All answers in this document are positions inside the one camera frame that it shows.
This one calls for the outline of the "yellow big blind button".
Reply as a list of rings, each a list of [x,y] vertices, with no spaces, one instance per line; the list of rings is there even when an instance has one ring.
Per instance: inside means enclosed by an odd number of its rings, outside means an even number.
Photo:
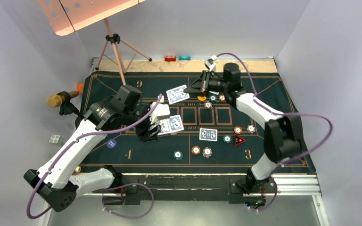
[[[206,101],[207,100],[207,97],[206,96],[198,96],[197,99],[199,101]]]

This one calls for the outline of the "blue white card deck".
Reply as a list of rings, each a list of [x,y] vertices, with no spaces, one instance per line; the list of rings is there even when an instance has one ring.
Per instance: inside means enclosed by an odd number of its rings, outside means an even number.
[[[184,126],[180,115],[170,116],[168,119],[163,119],[157,122],[157,125],[160,127],[158,133],[159,137],[174,135],[182,130]]]

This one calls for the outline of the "purple small blind button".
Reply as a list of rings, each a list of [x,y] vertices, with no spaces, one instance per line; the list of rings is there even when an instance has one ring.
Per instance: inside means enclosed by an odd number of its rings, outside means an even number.
[[[113,139],[109,139],[106,143],[107,148],[115,148],[117,146],[117,141],[113,138]]]

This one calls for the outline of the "black red all-in triangle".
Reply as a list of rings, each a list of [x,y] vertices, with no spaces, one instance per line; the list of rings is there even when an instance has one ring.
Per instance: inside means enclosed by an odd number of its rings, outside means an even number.
[[[242,138],[239,134],[234,134],[234,146],[245,143],[246,140]]]

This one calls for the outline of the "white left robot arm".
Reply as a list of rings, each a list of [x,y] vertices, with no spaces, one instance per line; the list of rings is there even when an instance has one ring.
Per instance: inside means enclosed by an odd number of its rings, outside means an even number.
[[[38,194],[48,209],[60,212],[69,207],[81,195],[97,190],[115,193],[123,185],[122,173],[105,165],[97,171],[74,175],[76,167],[90,151],[110,134],[135,128],[142,141],[156,139],[151,114],[158,110],[162,95],[148,105],[141,102],[142,92],[130,85],[123,85],[115,95],[92,104],[83,115],[76,131],[63,147],[38,170],[29,169],[24,179],[33,188],[27,204],[31,219],[33,198]]]

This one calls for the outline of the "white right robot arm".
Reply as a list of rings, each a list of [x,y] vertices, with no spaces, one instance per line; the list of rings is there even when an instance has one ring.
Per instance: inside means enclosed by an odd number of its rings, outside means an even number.
[[[269,181],[271,173],[283,160],[300,158],[307,150],[300,117],[276,111],[249,93],[242,85],[241,72],[236,63],[226,63],[222,75],[210,70],[184,89],[192,97],[219,92],[226,102],[253,119],[264,129],[264,153],[259,161],[247,170],[245,182],[237,187],[246,192],[256,192]]]

